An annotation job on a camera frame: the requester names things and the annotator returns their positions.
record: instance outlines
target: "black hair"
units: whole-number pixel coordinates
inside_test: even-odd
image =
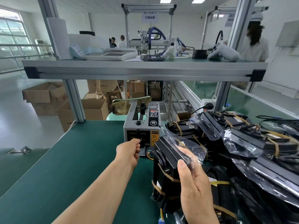
[[[247,35],[250,38],[250,45],[254,46],[256,43],[260,42],[260,38],[262,37],[262,31],[265,28],[260,25],[259,21],[250,21],[248,25]]]

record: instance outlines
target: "left hand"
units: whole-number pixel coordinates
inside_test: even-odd
[[[128,162],[133,168],[137,166],[140,152],[140,139],[133,138],[129,142],[121,143],[116,147],[116,160]]]

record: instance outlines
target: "hand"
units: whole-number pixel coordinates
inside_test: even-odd
[[[219,224],[213,208],[213,196],[209,178],[198,158],[188,149],[180,150],[191,158],[192,170],[183,160],[178,161],[181,180],[181,204],[189,224]]]
[[[137,166],[140,152],[140,139],[133,138],[129,142],[121,143],[116,147],[116,160],[128,162],[133,168]]]

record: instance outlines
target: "dispensing machine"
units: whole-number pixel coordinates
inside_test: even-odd
[[[155,142],[159,140],[160,131],[161,117],[159,103],[150,102],[146,107],[145,103],[137,106],[137,102],[133,101],[123,126],[125,142],[133,138],[140,139],[139,155],[144,156],[146,151],[154,150]]]

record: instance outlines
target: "ceiling light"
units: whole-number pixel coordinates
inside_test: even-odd
[[[160,0],[160,3],[163,4],[169,4],[171,2],[171,0]]]
[[[205,0],[194,0],[192,1],[192,4],[201,4],[203,3]]]

